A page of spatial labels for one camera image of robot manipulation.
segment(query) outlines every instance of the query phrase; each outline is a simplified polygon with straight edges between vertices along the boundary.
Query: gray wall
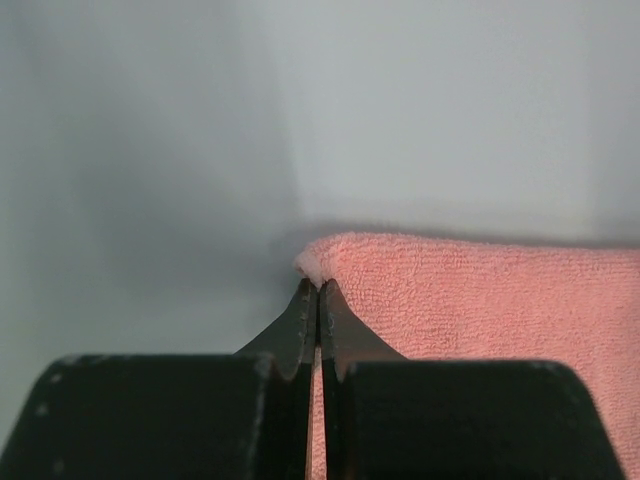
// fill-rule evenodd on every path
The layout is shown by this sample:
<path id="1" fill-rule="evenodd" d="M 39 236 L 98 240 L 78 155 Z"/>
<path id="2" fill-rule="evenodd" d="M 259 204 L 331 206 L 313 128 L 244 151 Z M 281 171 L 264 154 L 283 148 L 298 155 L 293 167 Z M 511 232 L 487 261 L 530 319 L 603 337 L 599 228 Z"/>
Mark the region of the gray wall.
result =
<path id="1" fill-rule="evenodd" d="M 0 0 L 0 443 L 77 351 L 232 351 L 346 227 L 640 238 L 640 3 Z"/>

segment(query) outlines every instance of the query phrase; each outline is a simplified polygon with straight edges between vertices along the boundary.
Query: white wall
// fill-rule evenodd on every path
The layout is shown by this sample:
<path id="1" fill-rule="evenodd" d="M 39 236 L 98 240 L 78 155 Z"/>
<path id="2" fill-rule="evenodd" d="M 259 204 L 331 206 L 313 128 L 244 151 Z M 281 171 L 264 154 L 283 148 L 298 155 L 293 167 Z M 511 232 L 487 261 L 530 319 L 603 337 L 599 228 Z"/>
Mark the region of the white wall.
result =
<path id="1" fill-rule="evenodd" d="M 75 351 L 232 351 L 314 235 L 640 238 L 640 3 L 0 2 L 0 442 Z"/>

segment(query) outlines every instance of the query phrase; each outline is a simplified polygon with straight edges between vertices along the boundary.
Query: fabric texture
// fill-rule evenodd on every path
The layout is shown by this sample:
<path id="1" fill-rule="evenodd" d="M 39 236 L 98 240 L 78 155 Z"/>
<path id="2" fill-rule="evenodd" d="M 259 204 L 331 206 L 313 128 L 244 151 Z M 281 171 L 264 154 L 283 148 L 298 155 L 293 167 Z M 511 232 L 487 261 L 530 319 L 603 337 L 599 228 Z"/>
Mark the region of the fabric texture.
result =
<path id="1" fill-rule="evenodd" d="M 541 358 L 578 373 L 616 453 L 640 480 L 640 251 L 474 244 L 348 233 L 295 261 L 409 358 Z M 319 375 L 313 478 L 324 478 Z"/>

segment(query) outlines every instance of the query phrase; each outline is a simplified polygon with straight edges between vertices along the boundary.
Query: white surface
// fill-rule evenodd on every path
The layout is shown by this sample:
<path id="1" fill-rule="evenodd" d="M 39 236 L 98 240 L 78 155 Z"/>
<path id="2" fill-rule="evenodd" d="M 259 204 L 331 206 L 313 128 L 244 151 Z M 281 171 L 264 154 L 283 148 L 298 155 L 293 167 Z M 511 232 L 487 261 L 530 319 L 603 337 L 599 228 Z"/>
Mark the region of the white surface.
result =
<path id="1" fill-rule="evenodd" d="M 238 348 L 319 233 L 635 242 L 639 22 L 635 0 L 0 2 L 0 439 L 59 355 Z"/>

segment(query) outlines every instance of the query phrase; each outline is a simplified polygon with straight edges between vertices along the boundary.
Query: pink towel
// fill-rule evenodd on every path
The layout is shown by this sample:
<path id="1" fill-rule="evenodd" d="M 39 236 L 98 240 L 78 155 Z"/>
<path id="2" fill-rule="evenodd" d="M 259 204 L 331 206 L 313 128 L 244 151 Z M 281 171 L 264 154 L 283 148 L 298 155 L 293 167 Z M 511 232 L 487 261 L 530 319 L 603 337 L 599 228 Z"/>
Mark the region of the pink towel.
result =
<path id="1" fill-rule="evenodd" d="M 640 251 L 499 246 L 349 233 L 296 267 L 334 278 L 365 323 L 410 358 L 544 358 L 591 391 L 631 480 L 640 480 Z M 319 375 L 313 478 L 325 475 Z"/>

